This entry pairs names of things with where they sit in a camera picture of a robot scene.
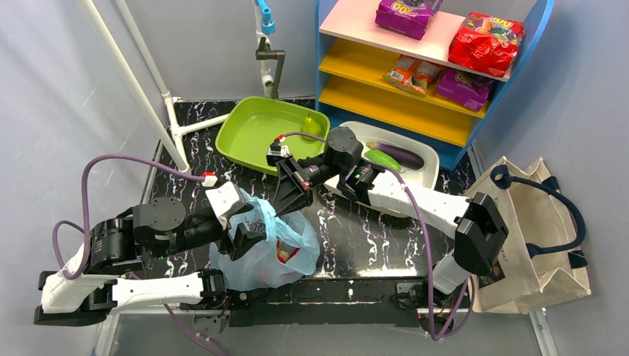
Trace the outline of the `light blue printed plastic bag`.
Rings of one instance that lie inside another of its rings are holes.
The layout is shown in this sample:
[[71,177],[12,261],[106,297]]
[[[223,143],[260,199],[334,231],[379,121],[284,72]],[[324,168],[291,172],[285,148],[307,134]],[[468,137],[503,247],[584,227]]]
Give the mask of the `light blue printed plastic bag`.
[[[210,266],[223,273],[226,287],[237,291],[279,288],[313,274],[320,244],[312,224],[299,211],[278,217],[269,201],[241,191],[254,210],[235,221],[245,223],[249,231],[264,232],[266,239],[235,261],[221,254],[215,243],[210,245]],[[277,241],[298,247],[300,251],[282,264],[276,257]]]

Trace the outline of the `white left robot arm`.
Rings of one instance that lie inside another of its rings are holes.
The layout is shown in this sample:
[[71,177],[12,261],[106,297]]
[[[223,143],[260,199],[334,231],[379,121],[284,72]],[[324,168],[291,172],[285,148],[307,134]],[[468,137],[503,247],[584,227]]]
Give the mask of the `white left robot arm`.
[[[254,209],[234,183],[206,192],[210,205],[193,213],[175,197],[157,197],[96,224],[88,235],[89,247],[80,248],[63,271],[40,274],[42,299],[34,311],[34,324],[89,326],[105,321],[109,314],[159,304],[220,306],[228,293],[226,278],[216,269],[162,280],[123,277],[143,270],[151,258],[163,259],[202,245],[213,244],[221,255],[238,260],[265,240],[265,233],[229,222]],[[80,275],[69,280],[64,271]]]

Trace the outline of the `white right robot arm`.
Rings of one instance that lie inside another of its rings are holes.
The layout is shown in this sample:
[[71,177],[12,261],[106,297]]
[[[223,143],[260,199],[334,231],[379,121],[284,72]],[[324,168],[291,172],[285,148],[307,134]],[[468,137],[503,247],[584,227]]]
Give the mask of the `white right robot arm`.
[[415,218],[453,239],[451,252],[429,263],[429,291],[450,294],[469,277],[493,270],[509,231],[489,195],[454,196],[406,183],[397,171],[365,159],[363,144],[347,127],[332,129],[323,152],[306,159],[290,154],[286,137],[278,136],[266,153],[268,165],[277,169],[272,203],[277,215],[311,205],[314,189],[335,178],[348,200]]

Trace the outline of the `purple snack bag top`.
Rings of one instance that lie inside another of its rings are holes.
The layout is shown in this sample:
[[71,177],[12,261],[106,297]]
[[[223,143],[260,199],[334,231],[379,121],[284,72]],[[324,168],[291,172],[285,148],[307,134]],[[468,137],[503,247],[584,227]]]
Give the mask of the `purple snack bag top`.
[[387,30],[421,40],[442,3],[442,0],[382,0],[376,10],[375,23]]

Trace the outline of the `red strawberry bunch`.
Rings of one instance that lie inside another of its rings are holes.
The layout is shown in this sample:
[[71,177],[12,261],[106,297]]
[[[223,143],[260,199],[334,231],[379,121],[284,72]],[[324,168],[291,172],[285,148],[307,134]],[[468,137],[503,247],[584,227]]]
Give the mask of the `red strawberry bunch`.
[[299,251],[300,248],[283,243],[281,241],[277,241],[276,243],[276,257],[277,260],[282,264],[286,264]]

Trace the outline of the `cream canvas tote bag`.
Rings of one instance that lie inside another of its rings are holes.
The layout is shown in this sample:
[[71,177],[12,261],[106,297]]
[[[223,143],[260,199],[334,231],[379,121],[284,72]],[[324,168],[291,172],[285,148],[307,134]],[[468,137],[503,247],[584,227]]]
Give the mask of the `cream canvas tote bag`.
[[501,157],[466,195],[477,193],[493,199],[509,233],[490,273],[471,283],[474,312],[527,314],[591,294],[584,218],[542,158],[521,169]]

